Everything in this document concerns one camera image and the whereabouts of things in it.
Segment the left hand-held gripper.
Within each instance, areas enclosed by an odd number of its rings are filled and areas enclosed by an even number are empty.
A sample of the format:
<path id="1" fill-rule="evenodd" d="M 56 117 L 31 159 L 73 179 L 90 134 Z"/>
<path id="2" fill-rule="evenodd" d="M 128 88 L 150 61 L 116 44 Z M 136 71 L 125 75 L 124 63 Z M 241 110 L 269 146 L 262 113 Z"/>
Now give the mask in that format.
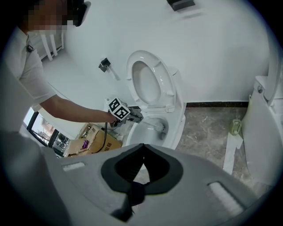
<path id="1" fill-rule="evenodd" d="M 111 128 L 120 127 L 122 124 L 125 124 L 126 121 L 140 123 L 144 119 L 141 110 L 136 109 L 135 116 L 134 109 L 128 107 L 127 104 L 119 98 L 105 98 L 104 101 L 104 107 L 107 112 L 116 118 L 113 123 L 110 123 Z"/>

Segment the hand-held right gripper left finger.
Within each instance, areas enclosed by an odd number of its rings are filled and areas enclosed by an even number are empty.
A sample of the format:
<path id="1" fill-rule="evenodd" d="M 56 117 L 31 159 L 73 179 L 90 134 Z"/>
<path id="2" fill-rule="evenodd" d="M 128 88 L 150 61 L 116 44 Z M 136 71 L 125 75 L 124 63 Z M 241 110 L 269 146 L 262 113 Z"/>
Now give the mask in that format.
<path id="1" fill-rule="evenodd" d="M 129 183 L 135 179 L 143 165 L 143 148 L 144 144 L 138 144 L 118 156 L 115 171 Z"/>

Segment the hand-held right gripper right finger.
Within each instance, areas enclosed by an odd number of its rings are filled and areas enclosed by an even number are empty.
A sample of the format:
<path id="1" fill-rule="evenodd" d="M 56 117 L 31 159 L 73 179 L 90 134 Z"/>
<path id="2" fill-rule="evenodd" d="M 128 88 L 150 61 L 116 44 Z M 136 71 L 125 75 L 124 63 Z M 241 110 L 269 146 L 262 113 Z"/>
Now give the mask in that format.
<path id="1" fill-rule="evenodd" d="M 153 183 L 169 172 L 170 165 L 163 152 L 148 144 L 143 147 L 143 164 L 148 171 L 150 183 Z"/>

